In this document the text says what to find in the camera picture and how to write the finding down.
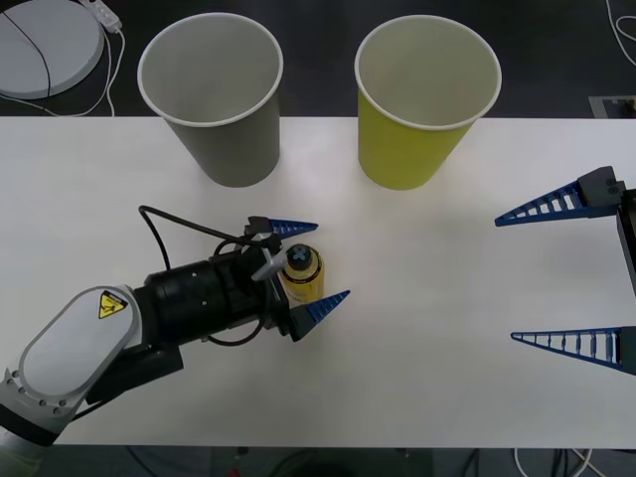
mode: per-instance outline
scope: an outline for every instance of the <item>yellow paper cup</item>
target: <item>yellow paper cup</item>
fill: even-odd
[[[424,184],[501,89],[501,68],[483,38],[429,15],[384,23],[362,42],[358,159],[390,189]]]

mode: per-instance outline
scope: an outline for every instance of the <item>white table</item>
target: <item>white table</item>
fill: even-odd
[[[480,120],[410,192],[363,174],[353,118],[283,118],[281,134],[275,171],[237,190],[157,118],[0,119],[0,363],[83,289],[162,268],[140,204],[235,234],[249,215],[317,222],[303,240],[326,291],[352,290],[298,344],[185,346],[185,370],[60,443],[636,447],[636,377],[509,337],[636,323],[614,219],[493,224],[599,166],[636,187],[636,122]],[[159,228],[174,263],[214,250]]]

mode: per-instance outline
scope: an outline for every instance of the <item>dark floor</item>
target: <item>dark floor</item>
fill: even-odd
[[[2,0],[8,8],[22,0]],[[610,0],[614,18],[636,15],[633,0]],[[603,0],[105,0],[121,18],[127,46],[112,88],[118,115],[152,115],[136,86],[148,42],[184,17],[211,11],[246,15],[278,39],[285,59],[283,115],[355,116],[353,62],[364,37],[385,21],[432,14],[461,22],[488,41],[504,76],[491,116],[592,117],[587,98],[636,94],[636,68],[623,57]],[[621,26],[636,35],[636,21]],[[112,36],[114,51],[119,38]],[[636,59],[636,43],[623,40]],[[59,114],[87,110],[103,89],[106,57],[80,84],[53,98]],[[38,110],[0,99],[0,115]],[[105,101],[93,114],[108,115]]]
[[[56,446],[42,466],[39,477],[228,477],[238,466],[241,477],[473,477],[520,475],[509,449],[482,449],[470,468],[464,469],[470,449],[250,449],[237,464],[237,450],[209,447],[133,447],[141,463],[123,446]],[[522,450],[520,461],[531,477],[551,475],[552,450]],[[277,464],[287,456],[282,467]],[[474,467],[478,461],[478,474]],[[594,450],[591,462],[607,477],[633,476],[636,455],[613,450]],[[570,451],[568,472],[580,461]],[[557,475],[563,474],[563,460]],[[581,477],[595,475],[590,469]]]

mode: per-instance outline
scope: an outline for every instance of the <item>cup rim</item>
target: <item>cup rim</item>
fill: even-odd
[[[261,32],[263,32],[267,36],[267,38],[269,38],[269,40],[271,40],[271,43],[273,44],[274,49],[276,50],[276,53],[278,55],[278,74],[276,75],[276,79],[274,80],[274,83],[271,89],[257,104],[252,106],[250,109],[242,112],[241,114],[237,114],[236,116],[229,117],[227,119],[222,119],[220,121],[194,122],[194,121],[186,121],[184,119],[179,119],[159,109],[152,102],[152,100],[150,99],[150,97],[148,97],[148,94],[146,93],[146,90],[143,85],[141,71],[146,62],[148,53],[161,37],[163,37],[168,32],[170,32],[174,28],[177,28],[178,26],[184,23],[193,22],[203,17],[236,18],[258,28]],[[276,93],[276,90],[278,89],[278,86],[280,85],[280,80],[282,79],[282,71],[283,71],[283,56],[282,56],[282,50],[280,49],[280,45],[278,45],[278,42],[276,41],[276,38],[272,35],[272,33],[269,30],[267,30],[265,27],[263,27],[261,24],[252,20],[251,18],[244,17],[243,15],[236,15],[234,13],[224,13],[224,12],[202,13],[199,15],[193,15],[191,17],[186,17],[184,19],[181,19],[178,22],[175,22],[172,25],[169,25],[168,27],[164,28],[161,32],[155,35],[155,37],[150,41],[150,43],[144,49],[141,55],[141,58],[139,60],[139,65],[137,66],[137,86],[139,87],[139,92],[141,93],[141,97],[143,97],[143,100],[148,105],[148,107],[150,107],[150,109],[152,109],[154,112],[156,112],[158,115],[160,115],[167,121],[173,122],[175,124],[180,124],[182,126],[189,126],[189,127],[215,127],[215,126],[223,126],[226,124],[231,124],[233,122],[240,121],[241,119],[244,119],[245,117],[248,117],[251,114],[254,114],[255,112],[257,112],[259,109],[261,109]]]
[[[360,78],[360,56],[362,55],[362,51],[364,50],[365,46],[377,32],[383,30],[389,25],[404,22],[407,20],[412,20],[413,18],[420,19],[420,20],[435,20],[442,23],[450,23],[456,27],[459,27],[460,29],[468,32],[479,43],[481,43],[492,56],[492,59],[494,60],[495,66],[497,68],[497,84],[495,87],[495,92],[493,94],[493,97],[488,102],[488,104],[486,104],[486,106],[474,116],[469,117],[468,119],[464,119],[463,121],[456,122],[454,124],[444,124],[441,126],[418,124],[416,122],[407,121],[405,119],[397,117],[394,114],[388,112],[379,104],[377,104],[375,100],[371,97],[371,95],[367,92],[367,89],[365,88],[362,82],[362,79]],[[502,83],[501,65],[499,64],[497,55],[495,55],[495,52],[493,51],[491,46],[488,44],[488,42],[486,42],[486,40],[484,40],[480,35],[478,35],[474,30],[471,30],[470,28],[468,28],[466,25],[462,25],[461,23],[455,22],[454,20],[450,20],[448,18],[438,17],[436,15],[406,15],[404,17],[393,18],[392,20],[384,22],[382,25],[379,25],[378,27],[373,29],[371,33],[365,37],[363,42],[360,44],[360,47],[358,48],[358,53],[356,53],[356,60],[354,62],[354,70],[356,74],[356,82],[358,83],[358,88],[364,95],[365,99],[376,109],[376,111],[386,116],[388,119],[398,122],[399,124],[403,124],[404,126],[412,127],[414,129],[422,129],[424,131],[446,131],[450,129],[457,129],[459,127],[466,126],[473,123],[474,121],[482,117],[484,114],[486,114],[490,110],[490,108],[493,106],[493,104],[495,104],[495,101],[499,97],[499,92],[501,91],[501,83]]]

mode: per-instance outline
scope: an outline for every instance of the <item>white cable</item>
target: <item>white cable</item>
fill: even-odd
[[[583,461],[582,464],[580,464],[580,467],[578,467],[578,469],[576,469],[576,472],[574,472],[572,475],[570,475],[569,477],[578,477],[580,474],[583,473],[583,470],[585,470],[585,468],[587,468],[587,466],[589,465],[590,468],[593,468],[592,465],[589,463],[589,459],[592,456],[592,449],[588,449],[587,453],[585,454],[585,456],[583,457],[581,454],[578,453],[577,450],[573,449],[573,451],[576,453],[576,455],[578,455],[578,457],[581,458],[581,460]],[[528,474],[524,471],[524,469],[521,466],[521,462],[519,462],[519,449],[514,449],[513,450],[513,455],[515,457],[515,464],[517,464],[517,470],[519,470],[519,473],[523,476],[523,477],[529,477]]]
[[[524,472],[524,469],[521,467],[521,463],[519,462],[519,449],[515,449],[513,451],[513,455],[515,456],[515,463],[517,464],[517,470],[519,470],[519,473],[524,477],[528,477],[528,474]]]
[[[123,43],[122,43],[122,49],[121,52],[119,52],[119,60],[117,61],[117,67],[115,69],[115,73],[112,76],[112,79],[110,78],[110,67],[112,65],[112,54],[111,54],[111,50],[110,50],[110,42],[108,41],[108,35],[106,34],[106,31],[103,29],[103,27],[101,28],[101,33],[103,34],[104,39],[106,40],[106,47],[108,49],[108,70],[106,73],[106,84],[104,86],[103,91],[101,92],[101,96],[99,97],[99,99],[97,100],[97,102],[88,110],[84,111],[84,112],[79,112],[77,114],[57,114],[55,112],[52,112],[48,109],[42,109],[41,106],[34,104],[33,102],[29,102],[29,101],[25,101],[23,99],[18,99],[16,97],[9,97],[9,96],[5,96],[4,94],[0,94],[0,97],[2,97],[3,99],[6,99],[7,101],[13,101],[13,102],[19,102],[20,104],[24,104],[27,106],[31,106],[31,107],[35,107],[37,109],[40,110],[44,110],[44,112],[50,114],[51,116],[55,116],[55,117],[81,117],[81,116],[86,116],[87,114],[90,114],[96,107],[99,106],[99,104],[101,103],[101,100],[103,99],[103,97],[105,95],[108,96],[108,103],[110,104],[110,115],[114,116],[115,112],[114,112],[114,106],[112,105],[112,102],[110,101],[110,95],[109,95],[109,90],[110,90],[110,85],[112,84],[112,82],[114,81],[114,77],[115,75],[117,75],[117,70],[119,69],[119,63],[121,62],[121,57],[123,56]]]
[[[573,450],[572,450],[572,452],[574,452],[574,453],[578,456],[578,458],[579,458],[580,460],[584,460],[584,459],[585,459],[585,457],[583,456],[583,454],[581,454],[580,452],[578,452],[576,449],[573,449]],[[592,465],[592,463],[591,463],[591,462],[588,462],[588,463],[587,463],[587,467],[589,467],[589,468],[590,468],[590,469],[592,469],[594,472],[596,472],[596,475],[598,475],[598,477],[607,477],[607,476],[606,476],[605,474],[603,474],[600,470],[598,470],[596,467],[594,467],[594,466]]]
[[[634,40],[636,41],[636,39],[630,35],[627,35],[625,32],[623,32],[620,28],[620,26],[618,26],[618,22],[622,19],[627,19],[627,18],[631,18],[634,19],[634,17],[620,17],[618,20],[616,20],[616,25],[614,25],[614,20],[612,19],[612,10],[609,7],[609,0],[605,0],[605,3],[607,4],[607,16],[609,17],[609,24],[612,27],[612,32],[614,32],[614,37],[616,37],[616,41],[618,42],[618,46],[620,47],[621,51],[623,52],[623,55],[625,55],[625,58],[627,60],[629,60],[629,63],[631,63],[632,65],[634,65],[636,67],[636,62],[634,60],[632,60],[632,57],[630,57],[627,54],[627,51],[625,50],[625,47],[623,47],[623,42],[620,41],[620,37],[618,36],[618,32],[616,31],[616,29],[618,28],[618,31],[620,31],[621,34],[623,34],[625,37],[629,38],[630,40]]]
[[[587,468],[587,466],[589,465],[589,459],[592,456],[592,449],[587,449],[587,453],[585,454],[585,457],[583,457],[581,455],[581,459],[583,459],[583,463],[580,464],[580,467],[578,467],[578,469],[576,469],[576,472],[574,472],[572,475],[570,475],[569,477],[578,477],[580,474],[583,473],[583,471]]]
[[[112,72],[112,79],[106,86],[106,99],[108,99],[108,104],[110,105],[110,115],[113,117],[115,115],[115,106],[112,105],[112,100],[110,99],[110,88],[117,78],[117,73],[119,73],[119,65],[121,65],[121,59],[123,58],[123,51],[126,48],[126,38],[123,36],[123,33],[119,29],[116,30],[116,33],[121,37],[121,50],[119,51],[119,58],[117,59],[115,71]]]
[[[636,17],[632,17],[631,15],[623,15],[622,17],[616,19],[616,28],[623,35],[623,37],[629,38],[632,42],[636,42],[636,38],[631,35],[627,35],[622,28],[620,28],[619,22],[621,20],[636,20]]]

